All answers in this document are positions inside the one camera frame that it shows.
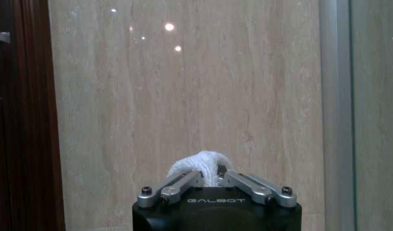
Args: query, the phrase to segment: wall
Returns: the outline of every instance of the wall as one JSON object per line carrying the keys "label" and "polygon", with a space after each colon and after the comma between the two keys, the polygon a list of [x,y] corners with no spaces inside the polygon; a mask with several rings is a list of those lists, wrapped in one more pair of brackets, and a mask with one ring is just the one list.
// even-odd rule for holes
{"label": "wall", "polygon": [[49,2],[66,229],[130,230],[139,188],[215,150],[323,230],[318,1]]}
{"label": "wall", "polygon": [[351,0],[357,229],[393,231],[393,0]]}

